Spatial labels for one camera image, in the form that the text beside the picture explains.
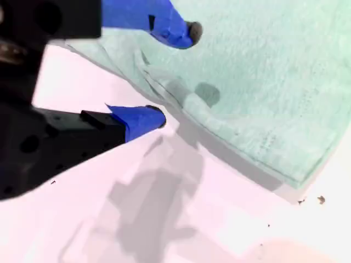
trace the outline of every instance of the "black metal bracket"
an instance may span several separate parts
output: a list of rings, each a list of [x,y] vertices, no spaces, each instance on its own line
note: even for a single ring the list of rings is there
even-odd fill
[[[106,113],[67,113],[0,104],[0,199],[124,143],[125,126]]]

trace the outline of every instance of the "screw hole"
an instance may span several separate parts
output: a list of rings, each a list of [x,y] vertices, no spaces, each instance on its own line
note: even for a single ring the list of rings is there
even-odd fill
[[[56,165],[56,170],[61,170],[63,167],[64,165],[59,163],[58,165]]]
[[[28,136],[20,145],[24,153],[35,152],[39,147],[39,138],[35,135]]]
[[[4,194],[5,195],[9,195],[11,193],[13,193],[13,187],[12,186],[7,186],[5,189],[4,189]]]

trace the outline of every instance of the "green towel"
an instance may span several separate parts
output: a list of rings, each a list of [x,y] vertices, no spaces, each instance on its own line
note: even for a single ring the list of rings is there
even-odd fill
[[[172,3],[203,25],[193,48],[118,29],[65,44],[181,109],[252,164],[302,186],[350,121],[351,1]]]

